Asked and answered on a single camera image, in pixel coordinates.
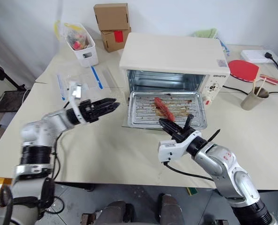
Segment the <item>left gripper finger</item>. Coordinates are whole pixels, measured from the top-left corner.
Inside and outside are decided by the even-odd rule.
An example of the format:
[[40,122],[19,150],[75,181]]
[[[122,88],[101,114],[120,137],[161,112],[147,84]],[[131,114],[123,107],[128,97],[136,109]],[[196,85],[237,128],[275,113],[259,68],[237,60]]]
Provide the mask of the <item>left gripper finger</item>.
[[104,103],[102,105],[97,106],[96,109],[96,115],[97,117],[101,117],[103,115],[112,113],[120,106],[119,102],[113,102],[113,103]]
[[108,106],[116,102],[115,98],[104,98],[93,103],[94,106]]

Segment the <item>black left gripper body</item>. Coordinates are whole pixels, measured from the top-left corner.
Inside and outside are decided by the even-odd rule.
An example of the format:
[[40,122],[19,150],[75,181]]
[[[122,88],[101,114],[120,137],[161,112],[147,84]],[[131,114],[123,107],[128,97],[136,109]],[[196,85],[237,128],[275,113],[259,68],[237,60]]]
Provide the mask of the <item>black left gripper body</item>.
[[88,123],[93,123],[98,121],[97,111],[95,111],[94,105],[91,100],[84,100],[79,105],[79,110],[84,118],[84,120]]

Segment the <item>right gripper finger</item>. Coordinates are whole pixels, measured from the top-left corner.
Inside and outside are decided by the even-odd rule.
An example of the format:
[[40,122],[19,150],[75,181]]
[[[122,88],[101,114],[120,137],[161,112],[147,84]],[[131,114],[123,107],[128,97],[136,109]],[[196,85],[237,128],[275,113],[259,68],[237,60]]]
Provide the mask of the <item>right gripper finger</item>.
[[189,132],[189,133],[193,133],[195,130],[191,127],[191,123],[193,120],[194,116],[192,114],[189,114],[186,120],[186,123],[184,125],[183,131],[184,132]]
[[172,136],[172,134],[174,132],[178,132],[178,131],[182,131],[183,130],[182,127],[180,127],[176,123],[170,121],[169,119],[160,118],[159,119],[159,123],[160,123],[162,129],[164,131],[166,131],[170,136]]

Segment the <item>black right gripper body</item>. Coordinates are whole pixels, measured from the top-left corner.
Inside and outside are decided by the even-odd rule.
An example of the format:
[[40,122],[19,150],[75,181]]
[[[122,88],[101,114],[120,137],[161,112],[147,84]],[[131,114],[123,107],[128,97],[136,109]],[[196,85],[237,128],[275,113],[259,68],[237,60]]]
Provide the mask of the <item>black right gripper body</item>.
[[185,141],[194,132],[195,132],[194,129],[189,129],[189,130],[186,130],[186,131],[182,130],[182,131],[174,132],[172,134],[172,140],[175,140],[175,141]]

